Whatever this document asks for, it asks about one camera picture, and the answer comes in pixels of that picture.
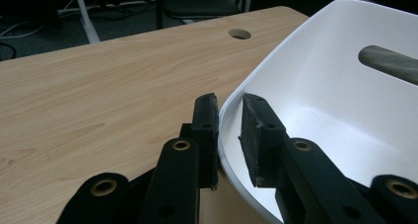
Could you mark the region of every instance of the wooden tabletop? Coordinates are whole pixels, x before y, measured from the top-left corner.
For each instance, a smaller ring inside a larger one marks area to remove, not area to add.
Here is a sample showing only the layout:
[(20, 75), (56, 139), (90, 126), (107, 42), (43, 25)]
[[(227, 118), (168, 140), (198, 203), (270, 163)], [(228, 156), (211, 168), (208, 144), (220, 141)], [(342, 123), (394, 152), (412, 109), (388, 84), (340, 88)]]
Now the wooden tabletop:
[[(1, 62), (0, 223), (54, 223), (91, 176), (155, 167), (195, 98), (220, 107), (306, 19), (278, 7)], [(202, 197), (201, 223), (262, 220), (222, 173)]]

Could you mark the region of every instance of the black chair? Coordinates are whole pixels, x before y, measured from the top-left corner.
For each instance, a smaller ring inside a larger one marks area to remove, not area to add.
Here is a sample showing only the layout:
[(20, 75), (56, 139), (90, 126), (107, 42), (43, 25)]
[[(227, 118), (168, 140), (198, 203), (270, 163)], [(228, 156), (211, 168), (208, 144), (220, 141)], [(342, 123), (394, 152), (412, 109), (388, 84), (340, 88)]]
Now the black chair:
[(179, 20), (214, 19), (245, 10), (245, 0), (156, 0), (157, 29), (163, 28), (163, 14)]

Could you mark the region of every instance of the white container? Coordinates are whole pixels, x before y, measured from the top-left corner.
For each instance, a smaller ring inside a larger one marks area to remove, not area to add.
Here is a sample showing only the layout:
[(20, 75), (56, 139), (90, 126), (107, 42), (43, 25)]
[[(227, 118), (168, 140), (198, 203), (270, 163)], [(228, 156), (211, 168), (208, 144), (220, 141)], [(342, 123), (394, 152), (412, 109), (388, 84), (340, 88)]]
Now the white container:
[(418, 17), (334, 1), (281, 42), (221, 108), (222, 165), (270, 222), (282, 220), (275, 190), (252, 186), (238, 140), (243, 93), (266, 99), (291, 137), (318, 144), (346, 177), (368, 187), (383, 174), (418, 183), (418, 87), (362, 64), (359, 52), (369, 45), (417, 59)]

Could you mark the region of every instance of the wooden table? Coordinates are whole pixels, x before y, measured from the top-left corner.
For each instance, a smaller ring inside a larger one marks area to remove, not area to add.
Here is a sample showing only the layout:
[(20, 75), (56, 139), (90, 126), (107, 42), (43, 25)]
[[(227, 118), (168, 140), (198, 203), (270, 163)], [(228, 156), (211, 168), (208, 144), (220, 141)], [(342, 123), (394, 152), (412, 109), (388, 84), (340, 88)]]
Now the wooden table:
[[(91, 176), (155, 167), (195, 98), (221, 106), (306, 19), (279, 7), (1, 62), (0, 223), (54, 223)], [(220, 173), (200, 222), (265, 222)]]

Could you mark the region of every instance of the chair seat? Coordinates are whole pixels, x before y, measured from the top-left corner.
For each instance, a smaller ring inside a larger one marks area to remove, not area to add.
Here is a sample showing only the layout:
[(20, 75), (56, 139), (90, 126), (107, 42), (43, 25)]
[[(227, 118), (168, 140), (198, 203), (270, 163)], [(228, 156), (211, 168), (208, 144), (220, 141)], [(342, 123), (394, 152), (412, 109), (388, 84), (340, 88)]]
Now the chair seat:
[(172, 18), (207, 19), (240, 12), (234, 0), (161, 0), (163, 11)]

